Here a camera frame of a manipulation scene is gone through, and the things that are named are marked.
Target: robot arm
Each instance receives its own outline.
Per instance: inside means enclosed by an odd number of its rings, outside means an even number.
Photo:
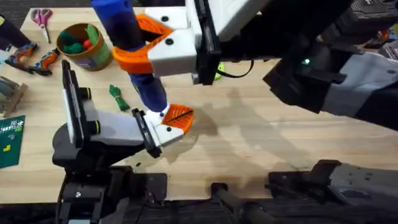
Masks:
[[[264,81],[288,105],[398,130],[397,72],[398,63],[382,55],[315,43],[283,58]]]

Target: wooden tabletop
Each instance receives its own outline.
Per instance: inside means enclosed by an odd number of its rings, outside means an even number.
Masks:
[[[56,8],[49,20],[52,44],[28,17],[21,30],[40,49],[33,64],[55,48],[60,31],[89,22],[106,35],[91,8]],[[143,8],[136,8],[136,13]],[[53,75],[29,75],[4,65],[1,75],[29,85],[17,115],[26,115],[19,165],[0,170],[0,203],[55,202],[64,171],[52,164],[52,138],[65,123],[61,59]],[[222,78],[213,86],[192,85],[189,74],[162,78],[171,103],[191,106],[195,122],[180,142],[153,159],[145,151],[120,162],[138,172],[165,172],[168,199],[207,198],[212,182],[226,182],[242,197],[269,197],[264,189],[272,171],[310,170],[320,159],[338,159],[358,166],[398,169],[398,133],[373,124],[330,114],[314,114],[281,103],[262,81],[277,61],[256,62],[238,80]],[[242,74],[249,63],[227,64]],[[109,95],[109,84],[122,89],[133,108],[144,110],[128,75],[115,62],[99,72],[86,72],[72,63],[80,86],[90,87],[97,109],[120,113]]]

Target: blue cylinder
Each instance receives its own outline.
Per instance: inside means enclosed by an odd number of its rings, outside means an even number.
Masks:
[[[92,0],[95,13],[114,46],[135,51],[145,46],[145,40],[129,0]],[[153,74],[129,74],[142,102],[151,111],[161,112],[167,106],[167,95]]]

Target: black cable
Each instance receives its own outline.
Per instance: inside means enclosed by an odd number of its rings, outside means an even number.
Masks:
[[[226,73],[226,72],[222,72],[222,71],[220,71],[220,70],[217,70],[217,73],[219,73],[220,75],[222,75],[222,76],[224,76],[224,77],[228,77],[228,78],[242,78],[242,77],[245,77],[247,74],[250,73],[250,71],[253,69],[253,66],[254,66],[254,61],[251,60],[251,64],[250,64],[249,71],[246,72],[246,73],[243,74],[243,75],[231,75],[231,74],[228,74],[228,73]]]
[[[145,206],[141,206],[141,209],[139,210],[139,213],[136,218],[136,222],[134,224],[138,224],[138,221],[141,218],[142,213],[144,212],[144,208],[145,208]]]
[[[62,197],[62,194],[63,194],[63,189],[65,188],[65,185],[66,185],[66,182],[67,182],[66,180],[67,180],[67,174],[65,174],[65,176],[63,177],[60,193],[59,193],[58,199],[57,199],[57,207],[55,209],[55,224],[58,224],[60,210],[61,210],[61,197]]]

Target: green yarn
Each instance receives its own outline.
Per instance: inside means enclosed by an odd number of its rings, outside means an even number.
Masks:
[[[81,43],[74,43],[69,46],[63,46],[63,51],[67,54],[80,54],[85,51],[85,48]]]
[[[130,109],[130,106],[122,98],[122,93],[118,87],[116,87],[114,85],[109,85],[109,93],[116,100],[116,102],[118,103],[119,109],[121,111],[126,111],[126,110]]]
[[[62,39],[64,45],[72,45],[79,42],[76,37],[66,31],[62,31],[60,33],[60,38]]]

